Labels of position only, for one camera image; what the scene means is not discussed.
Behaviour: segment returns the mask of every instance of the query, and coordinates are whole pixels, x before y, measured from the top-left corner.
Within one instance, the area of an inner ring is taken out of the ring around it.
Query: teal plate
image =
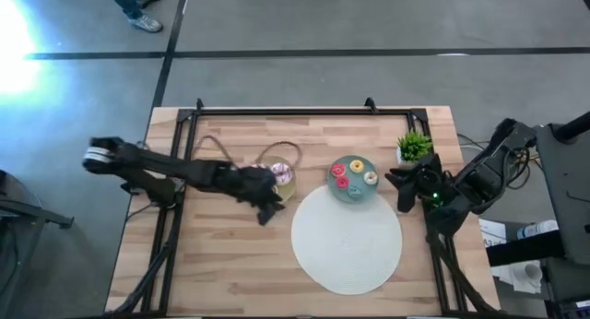
[[[353,160],[361,160],[362,161],[362,163],[364,164],[364,170],[362,172],[353,172],[350,169],[350,162],[352,162]],[[354,197],[350,196],[348,194],[348,189],[347,190],[338,189],[338,187],[336,186],[336,176],[332,175],[332,167],[336,164],[341,164],[344,166],[344,168],[346,170],[344,175],[347,176],[349,179],[348,188],[350,188],[351,186],[356,186],[360,190],[359,196],[354,196]],[[365,183],[363,176],[368,171],[374,171],[376,173],[377,169],[367,159],[365,159],[363,157],[359,157],[359,156],[342,157],[342,158],[334,161],[334,163],[332,163],[332,165],[328,169],[328,178],[327,178],[328,187],[332,191],[332,194],[334,194],[336,196],[336,198],[338,198],[344,202],[361,203],[361,202],[367,200],[367,198],[370,198],[373,195],[375,195],[377,193],[377,185],[379,185],[379,180],[377,180],[377,183],[374,185],[368,185]]]

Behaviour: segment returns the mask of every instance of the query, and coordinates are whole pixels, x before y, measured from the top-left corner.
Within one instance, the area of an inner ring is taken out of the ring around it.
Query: potted plant
[[[431,139],[412,130],[397,140],[397,164],[399,168],[412,168],[418,159],[429,155],[432,148]]]

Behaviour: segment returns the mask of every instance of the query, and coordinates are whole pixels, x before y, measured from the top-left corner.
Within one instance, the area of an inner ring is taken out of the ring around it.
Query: concrete floor
[[[102,312],[129,197],[80,161],[90,136],[143,138],[162,67],[22,54],[164,52],[178,2],[147,10],[166,26],[149,35],[129,28],[112,0],[0,0],[10,18],[0,39],[0,127],[9,129],[0,169],[76,217],[72,230],[46,228],[18,318]],[[582,0],[188,0],[177,50],[584,47],[588,19]],[[545,124],[590,110],[589,82],[590,54],[177,59],[163,105],[451,105],[457,131],[485,140],[504,117]],[[540,172],[486,217],[550,219]],[[509,292],[501,304],[543,314]]]

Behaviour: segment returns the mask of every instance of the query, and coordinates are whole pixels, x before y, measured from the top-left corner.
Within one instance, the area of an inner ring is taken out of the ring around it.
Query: white pot
[[[397,155],[397,168],[410,170],[410,169],[414,168],[414,166],[416,166],[416,162],[414,162],[414,161],[403,161],[402,160],[402,150],[401,149],[397,148],[395,153]]]

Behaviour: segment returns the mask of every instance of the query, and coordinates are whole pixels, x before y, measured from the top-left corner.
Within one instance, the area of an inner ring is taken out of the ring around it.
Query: wooden table
[[[443,167],[455,173],[462,168],[463,159],[451,110],[446,106],[426,109],[434,148]],[[177,108],[154,110],[147,133],[152,150],[170,154],[177,112]],[[258,226],[256,210],[245,204],[225,195],[200,193],[192,188],[187,191],[168,315],[440,314],[421,207],[399,217],[404,244],[395,273],[379,289],[364,295],[336,295],[315,283],[300,268],[290,244],[291,221],[298,205],[325,183],[326,170],[336,158],[361,155],[376,165],[380,176],[396,165],[396,141],[407,131],[405,117],[201,116],[197,129],[197,139],[216,136],[239,164],[252,163],[264,147],[280,140],[299,144],[303,160],[296,170],[297,193],[287,209],[266,227]],[[292,148],[272,152],[289,160],[295,158]],[[193,151],[193,158],[221,158],[221,154],[205,143]],[[395,188],[380,182],[378,190],[394,207]],[[130,212],[147,202],[145,197],[134,198]],[[145,273],[156,216],[154,208],[126,224],[107,310],[120,305]],[[469,280],[488,303],[499,308],[476,216],[466,220],[454,241],[460,266]],[[161,274],[154,303],[159,299]],[[445,280],[454,304],[453,284],[447,271]]]

